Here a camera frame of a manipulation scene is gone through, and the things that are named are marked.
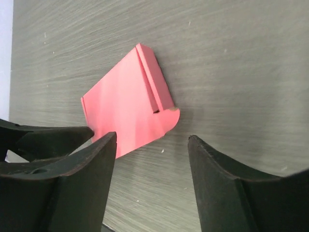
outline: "gray table surface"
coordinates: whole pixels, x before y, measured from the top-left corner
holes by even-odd
[[[268,173],[308,168],[308,21],[303,0],[15,0],[10,120],[85,125],[80,98],[151,47],[181,119],[116,161],[104,222],[200,231],[190,134]]]

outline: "pink object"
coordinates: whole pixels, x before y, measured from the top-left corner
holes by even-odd
[[[83,97],[92,142],[117,132],[119,158],[164,136],[180,117],[152,49],[138,44]]]

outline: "pink block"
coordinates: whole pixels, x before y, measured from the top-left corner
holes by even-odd
[[[117,133],[119,158],[164,136],[180,117],[152,49],[138,44],[83,97],[92,142]]]

